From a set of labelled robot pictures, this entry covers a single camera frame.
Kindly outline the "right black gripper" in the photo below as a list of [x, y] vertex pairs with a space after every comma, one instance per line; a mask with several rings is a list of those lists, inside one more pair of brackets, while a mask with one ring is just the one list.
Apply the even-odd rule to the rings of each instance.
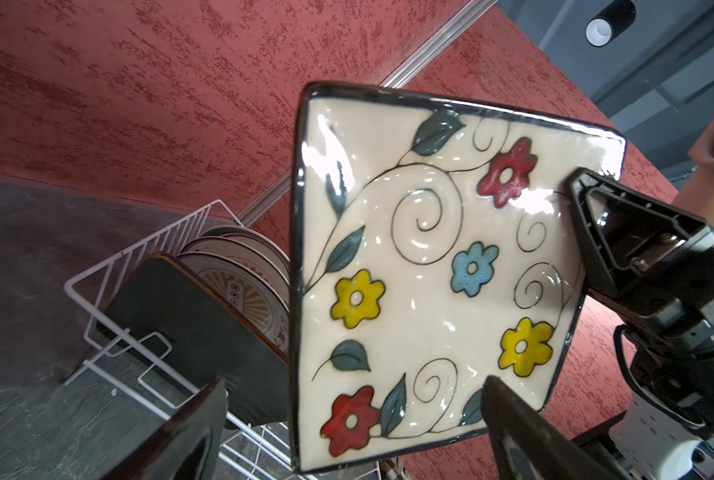
[[625, 382], [688, 431], [714, 432], [714, 229], [587, 168], [565, 195], [588, 293], [623, 321]]

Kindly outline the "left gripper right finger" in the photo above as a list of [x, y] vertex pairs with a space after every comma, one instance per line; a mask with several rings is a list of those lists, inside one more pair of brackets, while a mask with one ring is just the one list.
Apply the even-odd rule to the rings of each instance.
[[482, 389], [481, 413], [501, 479], [616, 479], [564, 438], [496, 376]]

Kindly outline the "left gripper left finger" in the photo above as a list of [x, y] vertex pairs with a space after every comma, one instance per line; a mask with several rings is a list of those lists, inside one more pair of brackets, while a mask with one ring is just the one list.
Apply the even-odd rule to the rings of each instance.
[[106, 479], [211, 479], [227, 413], [227, 391], [213, 378]]

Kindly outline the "dark brown square plate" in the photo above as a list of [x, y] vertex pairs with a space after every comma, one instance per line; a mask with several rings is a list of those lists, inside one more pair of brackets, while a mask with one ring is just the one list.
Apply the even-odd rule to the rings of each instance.
[[164, 254], [146, 258], [103, 312], [135, 338], [161, 334], [172, 349], [158, 340], [148, 348], [195, 386], [222, 377], [228, 408], [243, 422], [287, 419], [284, 354], [182, 261]]

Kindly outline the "floral square ceramic plate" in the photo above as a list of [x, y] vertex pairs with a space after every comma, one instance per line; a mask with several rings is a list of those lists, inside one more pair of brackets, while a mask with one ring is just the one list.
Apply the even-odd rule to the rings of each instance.
[[324, 473], [483, 434], [500, 378], [535, 410], [586, 296], [563, 190], [619, 178], [596, 124], [411, 92], [318, 98], [296, 119], [291, 460]]

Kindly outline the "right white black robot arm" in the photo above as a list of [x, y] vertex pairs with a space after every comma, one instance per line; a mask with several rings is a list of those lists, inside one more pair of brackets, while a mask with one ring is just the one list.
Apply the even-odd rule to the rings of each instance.
[[681, 478], [714, 439], [714, 230], [587, 168], [564, 188], [589, 294], [621, 319], [632, 402], [610, 438], [643, 477]]

